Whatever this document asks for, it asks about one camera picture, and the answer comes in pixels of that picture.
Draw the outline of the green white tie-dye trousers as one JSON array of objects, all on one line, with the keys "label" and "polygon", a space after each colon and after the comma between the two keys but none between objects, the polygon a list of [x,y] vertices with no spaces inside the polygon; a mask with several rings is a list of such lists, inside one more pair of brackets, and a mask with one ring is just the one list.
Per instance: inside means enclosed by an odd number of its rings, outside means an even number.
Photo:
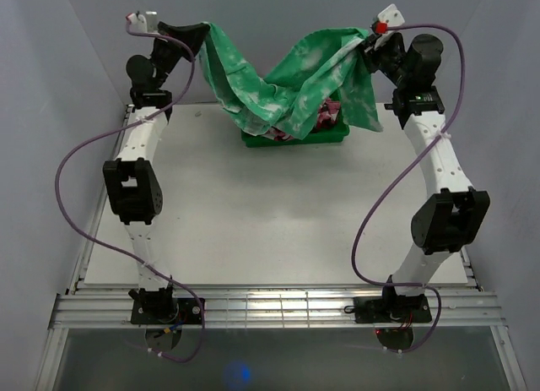
[{"label": "green white tie-dye trousers", "polygon": [[317,30],[261,76],[225,32],[211,24],[198,61],[218,103],[250,135],[276,128],[305,139],[331,95],[337,96],[346,124],[380,132],[371,75],[359,51],[368,35],[355,27]]}]

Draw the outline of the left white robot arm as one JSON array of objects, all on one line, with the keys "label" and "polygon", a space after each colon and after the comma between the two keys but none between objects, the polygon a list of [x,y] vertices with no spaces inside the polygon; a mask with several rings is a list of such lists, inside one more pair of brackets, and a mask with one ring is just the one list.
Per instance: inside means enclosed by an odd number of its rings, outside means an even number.
[{"label": "left white robot arm", "polygon": [[128,59],[131,127],[116,158],[103,165],[111,211],[125,226],[138,263],[138,288],[128,294],[141,313],[158,323],[177,323],[181,315],[173,285],[156,275],[165,266],[152,249],[154,222],[164,205],[152,160],[175,104],[163,85],[181,59],[194,61],[209,31],[204,23],[172,26],[159,22],[150,55]]}]

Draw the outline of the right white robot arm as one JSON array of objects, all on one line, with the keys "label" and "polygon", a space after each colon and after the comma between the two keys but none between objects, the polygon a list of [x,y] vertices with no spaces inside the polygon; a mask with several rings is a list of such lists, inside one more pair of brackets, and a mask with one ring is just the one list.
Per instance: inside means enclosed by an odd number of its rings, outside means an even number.
[{"label": "right white robot arm", "polygon": [[379,71],[395,86],[393,111],[410,140],[423,172],[427,200],[411,221],[413,244],[399,269],[389,276],[378,297],[356,298],[356,323],[428,323],[425,286],[438,268],[471,243],[490,205],[465,175],[445,131],[445,108],[435,88],[443,43],[421,34],[405,46],[402,35],[371,35],[360,48],[366,67]]}]

